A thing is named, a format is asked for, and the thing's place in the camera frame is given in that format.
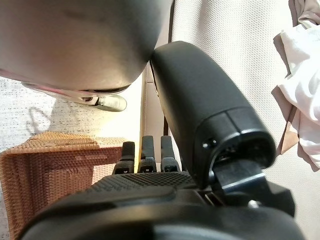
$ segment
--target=woven basket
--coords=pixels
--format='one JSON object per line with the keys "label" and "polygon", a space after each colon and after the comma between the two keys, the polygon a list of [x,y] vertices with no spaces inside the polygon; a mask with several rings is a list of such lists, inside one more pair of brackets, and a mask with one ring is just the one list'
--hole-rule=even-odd
{"label": "woven basket", "polygon": [[124,138],[45,132],[0,155],[10,239],[39,211],[112,174]]}

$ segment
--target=gray carpet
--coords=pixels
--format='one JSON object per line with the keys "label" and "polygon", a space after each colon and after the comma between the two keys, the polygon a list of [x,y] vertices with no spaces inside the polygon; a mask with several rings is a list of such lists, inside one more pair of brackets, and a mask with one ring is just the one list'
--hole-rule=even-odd
{"label": "gray carpet", "polygon": [[[0,77],[0,152],[45,131],[98,137],[140,139],[142,78],[121,95],[128,105],[123,112],[107,112],[90,106],[56,100]],[[0,191],[0,240],[8,240],[8,221]]]}

